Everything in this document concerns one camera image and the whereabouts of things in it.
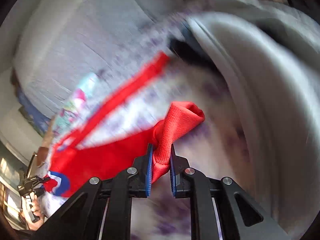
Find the person's left hand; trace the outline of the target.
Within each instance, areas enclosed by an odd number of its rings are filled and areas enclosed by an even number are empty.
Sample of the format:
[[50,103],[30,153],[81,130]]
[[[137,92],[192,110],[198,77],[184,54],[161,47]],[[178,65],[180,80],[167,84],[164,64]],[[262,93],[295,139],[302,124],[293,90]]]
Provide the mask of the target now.
[[[30,193],[31,203],[27,203],[24,197],[21,197],[22,200],[22,211],[21,215],[25,219],[25,222],[29,230],[36,231],[44,224],[44,215],[40,208],[39,202],[37,201],[37,195],[33,192]],[[32,212],[34,216],[39,217],[39,220],[32,222],[29,212]]]

